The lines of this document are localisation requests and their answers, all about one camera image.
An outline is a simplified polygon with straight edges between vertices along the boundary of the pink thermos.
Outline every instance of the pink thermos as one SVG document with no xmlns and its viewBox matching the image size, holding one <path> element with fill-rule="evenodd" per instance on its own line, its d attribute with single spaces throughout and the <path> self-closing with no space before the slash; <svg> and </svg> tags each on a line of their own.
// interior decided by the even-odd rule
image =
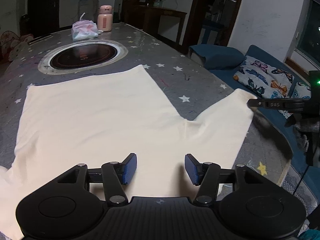
<svg viewBox="0 0 320 240">
<path fill-rule="evenodd" d="M 112 6 L 102 5 L 98 15 L 98 30 L 109 32 L 112 29 Z"/>
</svg>

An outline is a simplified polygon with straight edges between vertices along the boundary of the door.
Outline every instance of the door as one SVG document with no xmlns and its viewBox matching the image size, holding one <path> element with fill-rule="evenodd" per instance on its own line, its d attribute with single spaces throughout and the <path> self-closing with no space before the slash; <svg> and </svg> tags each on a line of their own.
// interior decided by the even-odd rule
<svg viewBox="0 0 320 240">
<path fill-rule="evenodd" d="M 59 0 L 28 0 L 28 15 L 35 38 L 59 30 Z"/>
<path fill-rule="evenodd" d="M 203 21 L 206 15 L 206 8 L 208 7 L 208 0 L 193 0 L 190 15 L 188 18 L 188 24 L 185 31 L 183 43 L 182 43 L 182 50 L 181 52 L 187 53 L 188 47 L 191 45 L 196 45 L 199 41 L 199 37 L 201 34 Z M 216 41 L 219 41 L 219 45 L 227 46 L 229 42 L 229 38 L 231 36 L 231 32 L 233 26 L 236 21 L 236 17 L 239 11 L 239 7 L 241 4 L 241 0 L 228 0 L 227 7 L 228 10 L 218 15 L 218 18 L 222 18 L 224 22 L 228 22 L 228 25 L 218 32 Z"/>
</svg>

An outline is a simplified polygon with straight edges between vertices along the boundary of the window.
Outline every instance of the window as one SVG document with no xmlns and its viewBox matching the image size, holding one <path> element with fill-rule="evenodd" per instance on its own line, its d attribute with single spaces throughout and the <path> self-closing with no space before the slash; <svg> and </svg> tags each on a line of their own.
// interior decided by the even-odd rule
<svg viewBox="0 0 320 240">
<path fill-rule="evenodd" d="M 320 4 L 310 0 L 310 6 L 297 49 L 320 66 Z"/>
</svg>

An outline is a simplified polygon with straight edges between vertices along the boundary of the butterfly pillow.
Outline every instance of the butterfly pillow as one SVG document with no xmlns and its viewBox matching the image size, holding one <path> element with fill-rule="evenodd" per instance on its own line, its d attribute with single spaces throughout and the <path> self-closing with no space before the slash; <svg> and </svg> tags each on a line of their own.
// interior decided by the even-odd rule
<svg viewBox="0 0 320 240">
<path fill-rule="evenodd" d="M 311 98 L 311 89 L 305 83 L 297 82 L 291 98 Z"/>
<path fill-rule="evenodd" d="M 246 56 L 233 78 L 262 98 L 285 98 L 294 76 Z"/>
</svg>

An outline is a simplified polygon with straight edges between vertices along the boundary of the cooktop ring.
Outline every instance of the cooktop ring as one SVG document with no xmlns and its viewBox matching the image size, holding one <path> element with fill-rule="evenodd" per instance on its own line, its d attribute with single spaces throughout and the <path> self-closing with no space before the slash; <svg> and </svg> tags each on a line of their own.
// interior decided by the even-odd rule
<svg viewBox="0 0 320 240">
<path fill-rule="evenodd" d="M 127 54 L 127 48 L 116 41 L 78 41 L 48 52 L 38 70 L 48 75 L 74 73 L 112 64 Z"/>
</svg>

